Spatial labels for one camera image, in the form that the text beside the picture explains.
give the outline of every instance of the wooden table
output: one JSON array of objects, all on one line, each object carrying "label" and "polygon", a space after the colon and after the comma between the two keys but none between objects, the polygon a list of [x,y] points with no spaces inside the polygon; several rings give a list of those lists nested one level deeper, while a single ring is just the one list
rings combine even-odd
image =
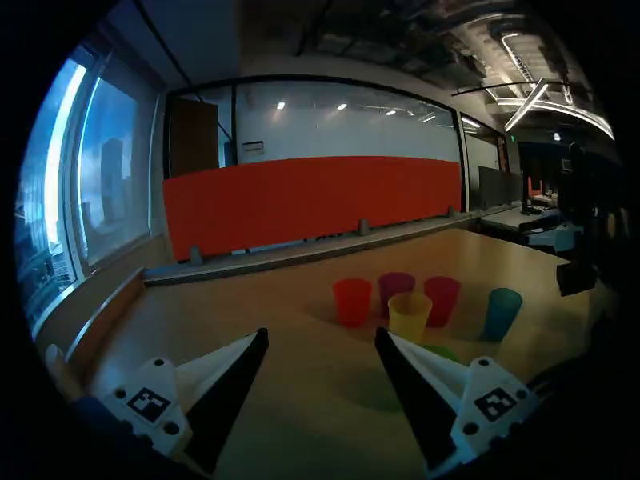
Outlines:
[{"label": "wooden table", "polygon": [[[98,362],[91,389],[108,391],[148,358],[176,365],[260,326],[270,348],[218,461],[216,478],[424,478],[423,461],[373,345],[376,279],[406,271],[462,282],[450,324],[423,343],[468,363],[489,355],[526,381],[586,345],[588,294],[561,298],[560,258],[463,230],[258,274],[149,288]],[[337,323],[331,285],[371,280],[367,325]],[[524,304],[500,344],[480,342],[489,292],[506,286]]]}]

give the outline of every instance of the red cup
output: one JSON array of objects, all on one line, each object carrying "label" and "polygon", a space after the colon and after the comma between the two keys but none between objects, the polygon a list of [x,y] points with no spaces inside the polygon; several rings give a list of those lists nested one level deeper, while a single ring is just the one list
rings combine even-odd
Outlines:
[{"label": "red cup", "polygon": [[389,272],[378,279],[380,289],[380,311],[389,318],[389,299],[396,294],[413,291],[415,278],[404,272]]},{"label": "red cup", "polygon": [[366,321],[372,289],[371,282],[362,278],[345,278],[334,283],[335,307],[344,326],[353,328]]},{"label": "red cup", "polygon": [[427,326],[444,326],[458,300],[460,282],[450,277],[432,277],[425,281],[425,295],[431,299],[431,308]]}]

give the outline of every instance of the blue cup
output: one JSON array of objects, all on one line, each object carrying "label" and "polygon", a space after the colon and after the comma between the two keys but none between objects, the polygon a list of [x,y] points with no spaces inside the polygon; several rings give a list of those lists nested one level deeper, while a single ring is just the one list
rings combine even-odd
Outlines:
[{"label": "blue cup", "polygon": [[482,339],[489,342],[501,342],[511,324],[518,316],[522,306],[522,297],[508,288],[497,288],[489,295],[486,309],[485,329]]}]

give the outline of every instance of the yellow cup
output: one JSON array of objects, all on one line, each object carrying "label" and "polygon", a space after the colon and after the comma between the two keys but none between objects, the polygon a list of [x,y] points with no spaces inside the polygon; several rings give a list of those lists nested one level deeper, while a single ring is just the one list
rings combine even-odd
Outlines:
[{"label": "yellow cup", "polygon": [[410,342],[420,343],[433,303],[424,294],[406,292],[389,299],[389,330]]}]

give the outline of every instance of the window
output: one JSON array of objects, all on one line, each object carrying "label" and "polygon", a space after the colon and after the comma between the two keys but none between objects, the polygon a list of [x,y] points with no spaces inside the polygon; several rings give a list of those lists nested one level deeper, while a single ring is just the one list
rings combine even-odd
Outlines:
[{"label": "window", "polygon": [[86,68],[67,60],[44,99],[20,173],[15,203],[14,254],[27,321],[75,279],[59,201],[62,148],[71,108]]},{"label": "window", "polygon": [[89,100],[77,172],[79,237],[89,266],[149,234],[154,97],[144,93],[119,67],[97,79]]},{"label": "window", "polygon": [[71,283],[150,234],[158,92],[110,52],[102,45],[101,53],[79,47],[72,54],[27,144],[14,206],[14,256],[30,327]]}]

